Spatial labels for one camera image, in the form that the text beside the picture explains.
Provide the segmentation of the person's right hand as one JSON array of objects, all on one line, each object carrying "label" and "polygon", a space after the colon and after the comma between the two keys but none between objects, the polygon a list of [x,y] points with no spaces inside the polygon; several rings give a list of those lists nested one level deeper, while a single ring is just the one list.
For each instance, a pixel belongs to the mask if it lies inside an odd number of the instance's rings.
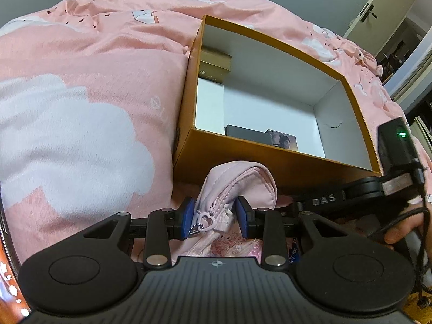
[{"label": "person's right hand", "polygon": [[421,236],[426,236],[426,250],[431,252],[431,225],[426,230],[423,214],[408,217],[390,228],[384,235],[384,241],[389,245],[393,245],[405,238],[413,230],[419,230]]}]

